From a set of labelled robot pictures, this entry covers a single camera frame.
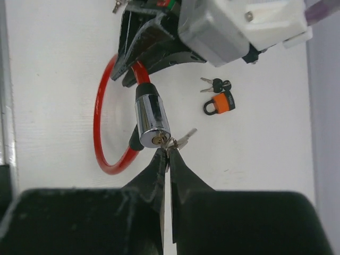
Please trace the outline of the orange black padlock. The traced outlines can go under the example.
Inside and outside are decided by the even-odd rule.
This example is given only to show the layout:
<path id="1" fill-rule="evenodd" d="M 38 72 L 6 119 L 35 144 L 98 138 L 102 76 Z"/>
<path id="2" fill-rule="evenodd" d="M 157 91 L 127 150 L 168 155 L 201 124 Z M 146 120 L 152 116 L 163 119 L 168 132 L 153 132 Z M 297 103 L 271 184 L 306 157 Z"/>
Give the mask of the orange black padlock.
<path id="1" fill-rule="evenodd" d="M 214 106 L 214 110 L 211 112 L 207 109 L 209 105 Z M 224 91 L 212 97 L 211 100 L 205 102 L 203 105 L 203 112 L 208 116 L 212 116 L 232 111 L 235 108 L 236 106 L 232 93 L 230 91 Z"/>

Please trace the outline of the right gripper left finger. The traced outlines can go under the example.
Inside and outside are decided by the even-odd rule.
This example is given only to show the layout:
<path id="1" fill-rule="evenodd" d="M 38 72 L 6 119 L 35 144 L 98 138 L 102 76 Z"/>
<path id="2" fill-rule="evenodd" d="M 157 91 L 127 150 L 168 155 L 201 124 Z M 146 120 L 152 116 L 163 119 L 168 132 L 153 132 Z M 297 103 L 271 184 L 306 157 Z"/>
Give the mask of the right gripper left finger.
<path id="1" fill-rule="evenodd" d="M 1 222 L 1 254 L 163 254 L 167 156 L 121 188 L 31 189 Z"/>

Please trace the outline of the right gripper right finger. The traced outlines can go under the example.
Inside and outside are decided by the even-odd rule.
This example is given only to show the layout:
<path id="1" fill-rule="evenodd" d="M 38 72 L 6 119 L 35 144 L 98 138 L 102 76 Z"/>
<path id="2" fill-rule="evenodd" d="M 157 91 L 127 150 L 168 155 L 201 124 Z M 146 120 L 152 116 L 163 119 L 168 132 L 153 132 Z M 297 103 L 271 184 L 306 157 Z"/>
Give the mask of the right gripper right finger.
<path id="1" fill-rule="evenodd" d="M 332 254 L 316 210 L 291 191 L 215 190 L 168 152 L 178 254 Z"/>

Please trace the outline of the red cable lock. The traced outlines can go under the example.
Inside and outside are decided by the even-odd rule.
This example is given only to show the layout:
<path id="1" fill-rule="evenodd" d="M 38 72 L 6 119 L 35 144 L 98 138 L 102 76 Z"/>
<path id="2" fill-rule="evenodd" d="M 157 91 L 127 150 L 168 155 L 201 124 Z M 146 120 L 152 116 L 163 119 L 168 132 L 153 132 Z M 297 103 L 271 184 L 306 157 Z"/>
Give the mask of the red cable lock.
<path id="1" fill-rule="evenodd" d="M 109 79 L 116 56 L 103 53 L 93 64 L 91 113 L 92 152 L 88 172 L 93 177 L 134 177 L 149 163 L 152 150 L 129 147 L 136 124 L 134 90 Z"/>

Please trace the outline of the red cable lock keys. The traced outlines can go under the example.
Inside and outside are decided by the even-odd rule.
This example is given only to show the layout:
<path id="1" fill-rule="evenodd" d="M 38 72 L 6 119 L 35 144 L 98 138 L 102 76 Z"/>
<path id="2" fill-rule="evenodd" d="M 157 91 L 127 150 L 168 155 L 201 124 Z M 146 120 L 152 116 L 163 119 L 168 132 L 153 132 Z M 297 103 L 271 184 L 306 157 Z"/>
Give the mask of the red cable lock keys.
<path id="1" fill-rule="evenodd" d="M 168 140 L 161 144 L 161 147 L 166 151 L 166 168 L 165 173 L 169 171 L 170 168 L 170 149 L 183 149 L 189 142 L 189 139 L 196 134 L 198 131 L 197 128 L 192 128 L 186 135 L 181 137 L 180 139 L 176 140 L 174 137 L 170 137 Z"/>

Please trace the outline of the small padlock silver keys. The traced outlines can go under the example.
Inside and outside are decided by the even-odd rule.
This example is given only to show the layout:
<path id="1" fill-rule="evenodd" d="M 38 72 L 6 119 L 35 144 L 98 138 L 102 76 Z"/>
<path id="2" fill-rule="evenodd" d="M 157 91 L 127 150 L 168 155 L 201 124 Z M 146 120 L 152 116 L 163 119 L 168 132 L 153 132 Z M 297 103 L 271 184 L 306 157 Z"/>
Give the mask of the small padlock silver keys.
<path id="1" fill-rule="evenodd" d="M 113 14 L 116 14 L 117 11 L 120 9 L 120 7 L 122 7 L 123 5 L 125 5 L 125 0 L 115 0 L 115 5 L 114 8 L 112 10 Z"/>

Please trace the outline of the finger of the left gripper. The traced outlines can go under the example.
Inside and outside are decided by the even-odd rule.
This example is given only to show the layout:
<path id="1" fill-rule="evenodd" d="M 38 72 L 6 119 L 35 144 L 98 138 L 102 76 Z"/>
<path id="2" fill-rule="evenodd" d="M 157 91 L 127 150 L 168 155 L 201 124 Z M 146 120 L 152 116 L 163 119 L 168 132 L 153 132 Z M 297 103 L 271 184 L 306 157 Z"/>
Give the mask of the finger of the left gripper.
<path id="1" fill-rule="evenodd" d="M 206 63 L 207 61 L 191 50 L 180 49 L 179 52 L 163 52 L 154 56 L 147 54 L 140 61 L 147 70 L 149 75 L 158 71 L 185 63 Z"/>
<path id="2" fill-rule="evenodd" d="M 174 17 L 162 12 L 124 11 L 118 44 L 118 55 L 110 74 L 112 80 L 121 77 L 136 61 L 153 47 L 173 40 Z"/>

